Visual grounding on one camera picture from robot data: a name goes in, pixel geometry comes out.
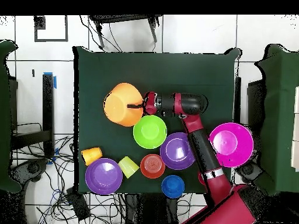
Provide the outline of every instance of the green panel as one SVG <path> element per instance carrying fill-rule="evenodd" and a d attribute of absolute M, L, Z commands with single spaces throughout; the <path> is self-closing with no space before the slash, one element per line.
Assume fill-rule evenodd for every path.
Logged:
<path fill-rule="evenodd" d="M 11 104 L 9 93 L 8 72 L 6 58 L 17 47 L 13 42 L 0 40 L 0 190 L 17 193 L 21 190 L 18 182 L 9 177 L 8 169 L 11 165 Z"/>
<path fill-rule="evenodd" d="M 258 63 L 266 75 L 265 121 L 260 133 L 261 166 L 267 176 L 257 185 L 270 195 L 299 193 L 299 173 L 291 167 L 295 87 L 299 86 L 299 54 L 271 45 L 268 58 Z"/>
<path fill-rule="evenodd" d="M 147 91 L 171 94 L 204 94 L 209 100 L 202 122 L 207 132 L 232 121 L 234 99 L 234 61 L 239 49 L 220 54 L 95 53 L 77 47 L 79 54 L 79 153 L 100 146 L 104 157 L 118 162 L 129 156 L 136 164 L 159 148 L 139 147 L 133 128 L 117 125 L 103 111 L 105 96 L 120 82 L 134 85 L 143 95 Z M 184 131 L 178 118 L 164 118 L 168 134 Z M 79 191 L 89 191 L 85 184 L 86 166 L 79 156 Z M 224 169 L 230 178 L 230 169 Z M 166 168 L 163 176 L 148 179 L 138 170 L 125 176 L 118 193 L 160 193 L 162 180 L 170 174 L 181 176 L 186 193 L 203 193 L 197 178 L 198 166 L 175 171 Z"/>

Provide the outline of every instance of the bowl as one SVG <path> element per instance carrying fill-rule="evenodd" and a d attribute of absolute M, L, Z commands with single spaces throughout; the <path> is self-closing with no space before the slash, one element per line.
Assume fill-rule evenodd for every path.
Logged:
<path fill-rule="evenodd" d="M 85 172 L 89 189 L 100 195 L 114 193 L 121 185 L 123 172 L 119 165 L 109 158 L 100 158 L 91 163 Z"/>
<path fill-rule="evenodd" d="M 184 132 L 170 134 L 160 147 L 160 156 L 166 166 L 175 170 L 186 169 L 195 162 Z"/>
<path fill-rule="evenodd" d="M 167 136 L 164 121 L 155 115 L 146 115 L 133 127 L 133 137 L 142 148 L 155 149 Z"/>
<path fill-rule="evenodd" d="M 219 163 L 224 167 L 237 167 L 249 160 L 253 139 L 241 124 L 228 122 L 217 126 L 210 134 Z"/>
<path fill-rule="evenodd" d="M 139 105 L 143 101 L 139 91 L 129 83 L 119 83 L 104 99 L 103 107 L 107 118 L 125 127 L 139 122 L 143 108 L 128 108 L 128 104 Z"/>
<path fill-rule="evenodd" d="M 156 179 L 164 173 L 165 164 L 159 155 L 149 154 L 142 159 L 140 170 L 146 178 Z"/>
<path fill-rule="evenodd" d="M 184 190 L 184 181 L 177 175 L 169 175 L 162 181 L 162 191 L 168 198 L 179 198 Z"/>

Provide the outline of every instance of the table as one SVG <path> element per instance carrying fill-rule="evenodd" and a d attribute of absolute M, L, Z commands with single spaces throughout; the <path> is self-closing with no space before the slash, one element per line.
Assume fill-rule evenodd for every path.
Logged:
<path fill-rule="evenodd" d="M 269 195 L 299 193 L 299 173 L 291 167 L 299 53 L 287 52 L 278 44 L 268 45 L 266 56 L 256 64 L 263 72 L 267 93 L 265 120 L 260 131 L 260 166 L 265 172 L 255 184 Z"/>
<path fill-rule="evenodd" d="M 75 59 L 75 136 L 78 143 L 78 191 L 89 192 L 85 183 L 86 166 L 81 151 L 99 146 L 103 157 L 119 162 L 128 156 L 136 164 L 149 154 L 159 154 L 159 148 L 148 150 L 136 144 L 133 128 L 117 125 L 107 119 L 103 111 L 105 96 L 120 82 L 134 85 L 143 95 L 147 91 L 160 94 L 174 92 L 204 94 L 208 109 L 201 119 L 207 133 L 217 125 L 232 121 L 234 102 L 234 63 L 240 50 L 230 49 L 225 54 L 156 54 L 152 52 L 105 53 L 73 48 Z M 163 118 L 168 134 L 184 131 L 178 118 Z M 117 193 L 161 193 L 162 180 L 170 175 L 180 176 L 186 193 L 204 193 L 198 181 L 196 162 L 185 170 L 165 169 L 157 179 L 142 175 L 140 169 L 123 182 Z M 231 169 L 224 169 L 228 178 Z"/>

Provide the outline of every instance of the red bowl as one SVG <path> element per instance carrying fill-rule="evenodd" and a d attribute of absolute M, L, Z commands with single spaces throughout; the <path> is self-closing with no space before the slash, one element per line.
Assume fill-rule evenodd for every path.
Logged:
<path fill-rule="evenodd" d="M 156 179 L 164 173 L 165 163 L 159 155 L 149 154 L 142 159 L 140 170 L 146 178 Z"/>

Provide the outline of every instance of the black stand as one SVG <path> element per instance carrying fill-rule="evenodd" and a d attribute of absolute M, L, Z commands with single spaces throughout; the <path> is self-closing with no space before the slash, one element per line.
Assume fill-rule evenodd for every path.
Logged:
<path fill-rule="evenodd" d="M 12 97 L 13 101 L 16 99 L 16 90 L 11 90 L 11 94 L 15 94 Z M 16 116 L 16 107 L 12 103 L 12 117 Z M 14 134 L 12 135 L 11 145 L 12 150 L 21 149 L 23 147 L 43 142 L 44 155 L 47 158 L 52 158 L 54 155 L 54 113 L 53 113 L 53 75 L 43 75 L 43 130 L 37 132 L 30 132 L 26 134 Z"/>
<path fill-rule="evenodd" d="M 157 42 L 157 37 L 155 33 L 156 23 L 158 17 L 162 15 L 93 15 L 89 16 L 89 18 L 95 23 L 96 31 L 99 36 L 100 45 L 104 47 L 104 42 L 102 38 L 102 27 L 101 24 L 103 23 L 113 23 L 113 22 L 125 22 L 128 20 L 140 20 L 140 19 L 148 19 L 149 28 L 152 32 L 152 37 L 154 42 Z"/>

